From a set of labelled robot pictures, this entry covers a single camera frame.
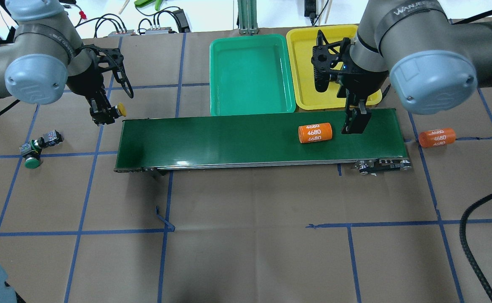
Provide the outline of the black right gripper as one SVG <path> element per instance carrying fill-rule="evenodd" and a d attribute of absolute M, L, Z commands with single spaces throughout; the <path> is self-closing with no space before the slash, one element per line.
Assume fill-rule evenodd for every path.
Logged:
<path fill-rule="evenodd" d="M 346 95 L 345 121 L 342 134 L 362 134 L 372 113 L 366 106 L 367 98 L 381 89 L 388 71 L 373 72 L 363 69 L 351 58 L 351 39 L 329 43 L 322 30 L 317 31 L 316 45 L 312 48 L 311 63 L 314 69 L 314 86 L 319 93 L 328 90 L 331 81 L 340 85 Z"/>

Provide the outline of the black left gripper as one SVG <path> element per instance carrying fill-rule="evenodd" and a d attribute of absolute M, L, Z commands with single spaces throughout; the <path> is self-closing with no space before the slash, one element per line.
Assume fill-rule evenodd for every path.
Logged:
<path fill-rule="evenodd" d="M 130 79 L 123 64 L 124 56 L 119 48 L 102 48 L 96 45 L 82 45 L 76 50 L 69 68 L 67 86 L 69 90 L 84 96 L 90 106 L 89 113 L 96 126 L 115 123 L 114 108 L 106 96 L 103 74 L 111 72 L 129 98 L 134 98 Z"/>

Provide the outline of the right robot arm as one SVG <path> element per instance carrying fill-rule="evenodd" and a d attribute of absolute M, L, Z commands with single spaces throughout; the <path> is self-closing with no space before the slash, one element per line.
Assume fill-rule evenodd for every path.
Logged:
<path fill-rule="evenodd" d="M 450 23 L 437 0 L 370 0 L 353 37 L 330 43 L 319 30 L 312 48 L 315 88 L 340 85 L 342 134 L 361 134 L 367 98 L 391 82 L 413 114 L 448 111 L 477 88 L 492 88 L 492 21 Z"/>

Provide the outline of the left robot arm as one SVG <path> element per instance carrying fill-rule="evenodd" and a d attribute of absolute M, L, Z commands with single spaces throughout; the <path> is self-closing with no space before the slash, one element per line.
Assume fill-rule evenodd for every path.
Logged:
<path fill-rule="evenodd" d="M 0 99 L 9 96 L 28 104 L 47 105 L 65 88 L 86 98 L 98 126 L 127 115 L 123 104 L 110 104 L 103 73 L 113 77 L 130 98 L 133 89 L 119 48 L 86 45 L 57 0 L 8 0 L 17 21 L 12 44 L 0 47 Z"/>

